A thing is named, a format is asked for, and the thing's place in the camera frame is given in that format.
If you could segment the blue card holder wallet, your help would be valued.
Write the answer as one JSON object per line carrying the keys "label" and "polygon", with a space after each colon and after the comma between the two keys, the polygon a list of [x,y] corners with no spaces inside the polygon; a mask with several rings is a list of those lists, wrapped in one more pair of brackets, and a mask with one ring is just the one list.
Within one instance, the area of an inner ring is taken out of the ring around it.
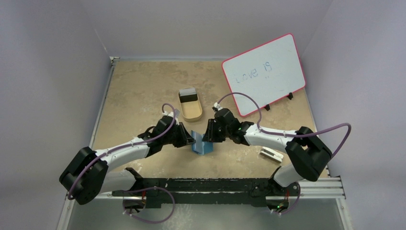
{"label": "blue card holder wallet", "polygon": [[195,139],[195,143],[192,144],[192,151],[198,155],[205,155],[214,151],[214,145],[212,142],[203,141],[203,136],[192,130],[191,136]]}

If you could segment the tan oval tray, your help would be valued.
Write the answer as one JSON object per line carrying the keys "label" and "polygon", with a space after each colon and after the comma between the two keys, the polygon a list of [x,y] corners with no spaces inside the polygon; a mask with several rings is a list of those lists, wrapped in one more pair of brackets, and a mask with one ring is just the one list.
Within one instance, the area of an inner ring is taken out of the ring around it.
{"label": "tan oval tray", "polygon": [[203,109],[198,93],[190,96],[179,97],[180,111],[185,121],[196,122],[203,115]]}

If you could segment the credit cards stack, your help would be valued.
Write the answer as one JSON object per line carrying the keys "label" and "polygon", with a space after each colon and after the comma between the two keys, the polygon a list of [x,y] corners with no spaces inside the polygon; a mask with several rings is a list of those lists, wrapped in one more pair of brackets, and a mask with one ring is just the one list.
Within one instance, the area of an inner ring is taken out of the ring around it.
{"label": "credit cards stack", "polygon": [[179,90],[179,97],[190,96],[197,94],[197,91],[194,87],[184,88]]}

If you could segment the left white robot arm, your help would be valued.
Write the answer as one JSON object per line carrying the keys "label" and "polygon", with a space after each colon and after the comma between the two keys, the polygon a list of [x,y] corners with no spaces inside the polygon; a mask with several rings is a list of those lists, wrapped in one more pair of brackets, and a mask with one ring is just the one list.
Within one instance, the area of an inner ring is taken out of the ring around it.
{"label": "left white robot arm", "polygon": [[101,193],[107,174],[112,170],[150,157],[165,145],[181,148],[194,143],[195,139],[182,122],[164,115],[156,125],[124,144],[99,150],[81,148],[60,175],[59,182],[67,190],[68,200],[84,205]]}

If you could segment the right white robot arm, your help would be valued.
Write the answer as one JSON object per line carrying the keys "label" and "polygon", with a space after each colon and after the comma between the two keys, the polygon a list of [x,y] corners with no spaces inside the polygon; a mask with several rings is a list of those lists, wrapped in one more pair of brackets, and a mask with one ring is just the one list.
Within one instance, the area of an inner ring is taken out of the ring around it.
{"label": "right white robot arm", "polygon": [[208,120],[202,140],[221,143],[227,138],[235,144],[267,147],[287,154],[290,163],[278,168],[269,181],[269,189],[275,195],[302,179],[317,181],[333,157],[331,150],[308,127],[287,131],[258,127],[253,122],[239,122],[229,109],[223,108]]}

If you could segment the white black eraser block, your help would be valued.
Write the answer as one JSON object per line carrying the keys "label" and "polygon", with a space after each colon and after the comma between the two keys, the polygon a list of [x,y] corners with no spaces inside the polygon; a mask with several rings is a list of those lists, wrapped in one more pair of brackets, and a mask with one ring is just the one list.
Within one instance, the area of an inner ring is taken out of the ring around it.
{"label": "white black eraser block", "polygon": [[283,154],[267,147],[262,147],[259,154],[277,163],[282,163],[284,158]]}

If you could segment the pink framed whiteboard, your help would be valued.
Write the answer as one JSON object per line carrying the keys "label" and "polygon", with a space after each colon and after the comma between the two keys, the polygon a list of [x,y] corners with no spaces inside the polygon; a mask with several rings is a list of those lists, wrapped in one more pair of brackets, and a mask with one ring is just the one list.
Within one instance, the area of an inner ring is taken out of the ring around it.
{"label": "pink framed whiteboard", "polygon": [[223,61],[222,70],[242,117],[306,86],[292,34]]}

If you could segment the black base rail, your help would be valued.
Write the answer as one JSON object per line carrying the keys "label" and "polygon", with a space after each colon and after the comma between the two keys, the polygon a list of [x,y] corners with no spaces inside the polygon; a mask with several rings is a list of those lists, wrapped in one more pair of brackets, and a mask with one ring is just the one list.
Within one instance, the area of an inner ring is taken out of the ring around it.
{"label": "black base rail", "polygon": [[163,204],[251,205],[286,209],[300,194],[299,184],[281,187],[271,178],[145,178],[135,170],[129,189],[112,192],[123,198],[139,197],[147,208]]}

